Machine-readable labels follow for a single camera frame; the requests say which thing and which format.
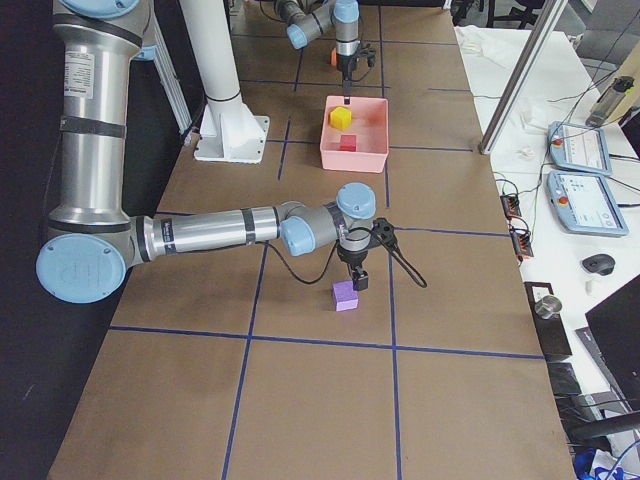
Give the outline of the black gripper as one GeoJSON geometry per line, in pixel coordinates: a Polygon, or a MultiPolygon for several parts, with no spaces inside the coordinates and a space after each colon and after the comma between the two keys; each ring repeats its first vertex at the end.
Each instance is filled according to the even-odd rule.
{"type": "Polygon", "coordinates": [[[369,275],[363,262],[368,251],[380,246],[395,244],[395,227],[385,218],[356,220],[344,227],[338,240],[338,256],[352,271],[353,290],[364,291],[369,286],[369,275]]]}
{"type": "Polygon", "coordinates": [[[365,59],[369,69],[376,63],[376,49],[369,43],[337,43],[335,48],[336,69],[342,73],[343,104],[351,104],[351,73],[358,67],[358,62],[365,59]]]}

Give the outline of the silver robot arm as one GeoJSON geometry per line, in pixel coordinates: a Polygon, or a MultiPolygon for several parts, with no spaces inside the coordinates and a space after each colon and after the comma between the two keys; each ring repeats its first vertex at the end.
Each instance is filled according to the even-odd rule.
{"type": "MultiPolygon", "coordinates": [[[[337,69],[344,96],[335,102],[356,112],[372,101],[388,119],[384,99],[353,97],[353,71],[359,58],[369,66],[375,50],[360,41],[358,1],[275,1],[294,48],[306,47],[334,27],[337,69]]],[[[243,102],[223,1],[181,1],[181,10],[204,87],[205,108],[196,159],[260,163],[269,117],[254,116],[243,102]]],[[[311,209],[296,201],[277,206],[219,213],[130,218],[122,208],[131,61],[151,47],[158,60],[170,60],[160,37],[154,1],[53,1],[53,26],[65,43],[64,109],[60,120],[61,200],[48,214],[48,240],[41,247],[36,273],[42,287],[70,303],[103,300],[123,283],[127,270],[165,255],[215,251],[282,239],[290,255],[308,254],[333,244],[324,270],[314,280],[293,273],[299,282],[317,283],[333,252],[348,265],[354,291],[368,287],[363,262],[368,251],[392,252],[392,225],[374,219],[376,196],[362,183],[348,183],[336,199],[311,209]]],[[[353,161],[338,166],[331,155],[349,153],[340,141],[321,150],[323,167],[381,172],[388,154],[386,126],[373,117],[353,120],[365,129],[356,140],[353,161]]]]}
{"type": "Polygon", "coordinates": [[[287,24],[286,33],[296,49],[307,47],[322,35],[335,34],[336,69],[341,74],[342,96],[345,105],[351,104],[352,87],[366,77],[355,79],[359,61],[365,59],[371,69],[376,62],[376,50],[361,41],[360,7],[356,0],[320,1],[277,0],[274,12],[287,24]]]}

